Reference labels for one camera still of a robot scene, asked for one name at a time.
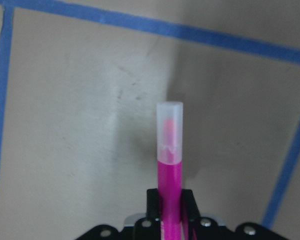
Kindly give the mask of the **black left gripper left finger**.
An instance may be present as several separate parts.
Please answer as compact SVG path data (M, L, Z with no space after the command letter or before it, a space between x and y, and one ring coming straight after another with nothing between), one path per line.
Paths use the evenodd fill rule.
M161 199L157 188L146 191L146 218L156 222L161 220Z

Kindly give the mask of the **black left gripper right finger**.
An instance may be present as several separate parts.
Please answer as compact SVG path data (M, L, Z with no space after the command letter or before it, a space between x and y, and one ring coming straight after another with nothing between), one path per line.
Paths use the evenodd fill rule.
M200 217L200 212L191 189L181 191L181 220L183 222L194 222Z

